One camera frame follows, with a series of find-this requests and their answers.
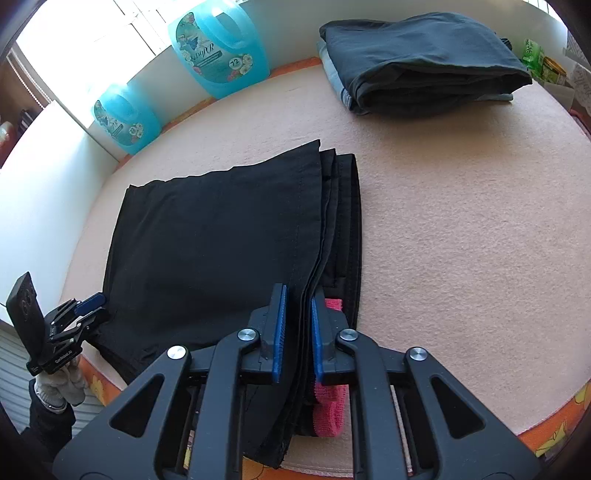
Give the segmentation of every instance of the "detergent bottle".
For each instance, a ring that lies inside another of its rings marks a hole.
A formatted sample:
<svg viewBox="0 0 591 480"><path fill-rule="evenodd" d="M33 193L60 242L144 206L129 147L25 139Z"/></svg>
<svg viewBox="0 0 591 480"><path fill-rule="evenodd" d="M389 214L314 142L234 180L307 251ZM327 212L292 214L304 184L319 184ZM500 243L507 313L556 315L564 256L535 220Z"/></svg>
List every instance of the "detergent bottle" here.
<svg viewBox="0 0 591 480"><path fill-rule="evenodd" d="M145 99L127 85L108 87L95 102L92 115L111 138L132 155L155 140L162 130Z"/></svg>
<svg viewBox="0 0 591 480"><path fill-rule="evenodd" d="M220 21L228 18L234 24ZM215 98L269 76L255 26L232 0L205 0L169 24L168 33L186 69Z"/></svg>

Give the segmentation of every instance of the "black sleeve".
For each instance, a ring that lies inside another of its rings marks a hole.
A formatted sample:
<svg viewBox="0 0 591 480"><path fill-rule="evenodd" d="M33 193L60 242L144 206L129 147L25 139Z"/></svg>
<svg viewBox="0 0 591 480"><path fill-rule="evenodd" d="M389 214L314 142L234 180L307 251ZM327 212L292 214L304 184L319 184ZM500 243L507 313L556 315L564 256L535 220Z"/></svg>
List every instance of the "black sleeve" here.
<svg viewBox="0 0 591 480"><path fill-rule="evenodd" d="M57 452L72 439L74 410L68 404L62 413L46 409L35 394L35 379L29 382L31 396L30 422L21 437L42 462L53 462Z"/></svg>

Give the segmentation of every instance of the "triangular cutout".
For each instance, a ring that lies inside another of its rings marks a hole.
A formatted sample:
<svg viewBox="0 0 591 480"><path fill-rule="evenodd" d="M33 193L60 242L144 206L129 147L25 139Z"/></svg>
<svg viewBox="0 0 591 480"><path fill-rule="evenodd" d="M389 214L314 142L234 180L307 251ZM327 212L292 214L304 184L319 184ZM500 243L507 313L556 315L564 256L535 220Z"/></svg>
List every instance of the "triangular cutout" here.
<svg viewBox="0 0 591 480"><path fill-rule="evenodd" d="M461 439L484 428L482 419L466 405L439 377L431 379L450 435Z"/></svg>
<svg viewBox="0 0 591 480"><path fill-rule="evenodd" d="M119 410L109 423L120 432L140 438L146 429L160 388L164 383L163 375L156 375L138 394Z"/></svg>

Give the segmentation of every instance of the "beige blanket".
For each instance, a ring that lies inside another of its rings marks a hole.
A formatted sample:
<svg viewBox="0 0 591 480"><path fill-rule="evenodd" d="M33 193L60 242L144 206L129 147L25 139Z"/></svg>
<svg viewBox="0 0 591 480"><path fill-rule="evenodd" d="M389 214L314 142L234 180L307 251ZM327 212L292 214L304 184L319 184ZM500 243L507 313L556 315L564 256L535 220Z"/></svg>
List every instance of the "beige blanket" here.
<svg viewBox="0 0 591 480"><path fill-rule="evenodd" d="M515 433L591 377L591 143L537 84L512 103L415 121L353 116L321 67L218 101L107 181L63 298L101 289L129 184L253 164L316 138L358 160L363 333L427 348ZM284 466L348 476L351 464L345 433L295 438Z"/></svg>

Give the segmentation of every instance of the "window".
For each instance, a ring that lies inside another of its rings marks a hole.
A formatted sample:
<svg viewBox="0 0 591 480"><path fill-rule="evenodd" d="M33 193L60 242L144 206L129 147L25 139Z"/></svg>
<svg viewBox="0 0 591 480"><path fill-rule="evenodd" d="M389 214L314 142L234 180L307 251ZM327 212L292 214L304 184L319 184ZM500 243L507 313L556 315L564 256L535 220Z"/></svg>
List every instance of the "window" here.
<svg viewBox="0 0 591 480"><path fill-rule="evenodd" d="M17 44L43 82L86 127L96 99L170 45L167 24L199 0L51 0Z"/></svg>
<svg viewBox="0 0 591 480"><path fill-rule="evenodd" d="M523 0L525 3L531 4L534 7L539 8L542 12L546 12L551 17L555 18L559 22L562 22L558 14L554 11L551 5L546 0Z"/></svg>

